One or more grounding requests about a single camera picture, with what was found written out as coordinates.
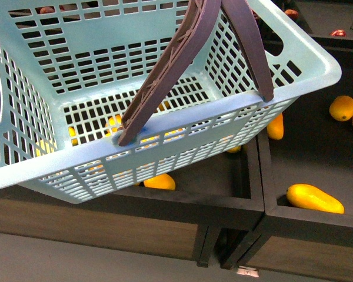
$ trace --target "light blue plastic basket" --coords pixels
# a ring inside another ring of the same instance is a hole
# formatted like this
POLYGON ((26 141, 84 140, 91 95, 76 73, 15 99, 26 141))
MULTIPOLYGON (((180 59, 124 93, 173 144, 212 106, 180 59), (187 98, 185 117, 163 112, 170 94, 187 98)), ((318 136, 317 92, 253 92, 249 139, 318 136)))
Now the light blue plastic basket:
POLYGON ((220 13, 164 100, 166 110, 120 147, 120 131, 104 137, 108 119, 125 112, 187 3, 98 0, 91 8, 77 0, 0 1, 0 189, 20 184, 84 202, 243 145, 299 96, 341 76, 337 62, 271 1, 250 0, 284 43, 280 55, 267 54, 274 99, 265 103, 254 90, 220 13), (50 5, 54 13, 38 13, 50 5))

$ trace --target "red fruit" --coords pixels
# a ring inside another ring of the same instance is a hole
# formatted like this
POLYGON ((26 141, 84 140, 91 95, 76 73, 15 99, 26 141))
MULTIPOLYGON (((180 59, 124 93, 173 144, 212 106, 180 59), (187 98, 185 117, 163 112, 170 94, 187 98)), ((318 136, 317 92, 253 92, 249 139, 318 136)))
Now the red fruit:
POLYGON ((347 33, 342 29, 336 29, 335 31, 332 31, 329 35, 346 37, 347 33))
POLYGON ((293 21, 296 21, 299 17, 299 13, 296 10, 292 10, 292 9, 287 9, 285 11, 285 14, 291 18, 293 21))
POLYGON ((55 13, 55 10, 53 7, 43 7, 40 12, 40 14, 50 14, 50 13, 55 13))
POLYGON ((259 20, 260 20, 260 17, 258 16, 257 13, 255 13, 254 10, 252 10, 252 14, 253 14, 253 16, 254 16, 254 18, 255 18, 256 21, 259 21, 259 20))

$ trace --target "gray floor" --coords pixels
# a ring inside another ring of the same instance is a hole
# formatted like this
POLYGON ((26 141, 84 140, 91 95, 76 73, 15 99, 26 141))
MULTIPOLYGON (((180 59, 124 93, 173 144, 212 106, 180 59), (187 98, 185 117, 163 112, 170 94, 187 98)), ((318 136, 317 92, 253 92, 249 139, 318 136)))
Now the gray floor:
POLYGON ((199 268, 193 261, 0 234, 0 282, 323 282, 270 271, 259 275, 220 269, 215 259, 199 268))

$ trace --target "produce display stand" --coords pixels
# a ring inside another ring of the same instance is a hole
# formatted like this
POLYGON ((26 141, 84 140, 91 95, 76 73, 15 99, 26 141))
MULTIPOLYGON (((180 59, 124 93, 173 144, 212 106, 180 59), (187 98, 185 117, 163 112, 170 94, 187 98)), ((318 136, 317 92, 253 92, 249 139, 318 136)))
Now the produce display stand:
POLYGON ((342 68, 353 69, 353 1, 295 1, 299 10, 299 25, 322 45, 342 68), (332 31, 343 29, 346 37, 331 36, 332 31))
POLYGON ((176 191, 131 186, 79 205, 20 186, 0 190, 0 233, 193 260, 207 267, 222 227, 264 213, 256 141, 170 175, 176 191))
POLYGON ((353 282, 353 128, 328 113, 335 97, 353 97, 353 69, 343 69, 339 83, 315 94, 284 112, 282 140, 268 140, 265 131, 258 135, 265 215, 222 256, 222 267, 353 282), (296 183, 333 195, 345 214, 291 207, 286 191, 296 183))

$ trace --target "brown plastic handle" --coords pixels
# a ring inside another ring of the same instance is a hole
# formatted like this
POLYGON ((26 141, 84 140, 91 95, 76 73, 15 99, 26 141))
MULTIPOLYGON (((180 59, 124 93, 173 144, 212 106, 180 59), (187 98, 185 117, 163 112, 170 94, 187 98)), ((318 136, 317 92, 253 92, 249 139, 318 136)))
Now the brown plastic handle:
POLYGON ((258 24, 246 0, 222 0, 222 10, 226 14, 243 57, 247 63, 252 81, 263 100, 274 97, 274 86, 265 56, 258 24))
POLYGON ((191 0, 181 26, 122 117, 120 146, 127 145, 154 111, 209 38, 221 6, 216 0, 191 0))
POLYGON ((204 46, 221 6, 235 31, 255 86, 265 100, 273 98, 262 39, 247 2, 190 0, 181 26, 122 117, 124 131, 118 139, 120 146, 127 145, 137 135, 204 46))

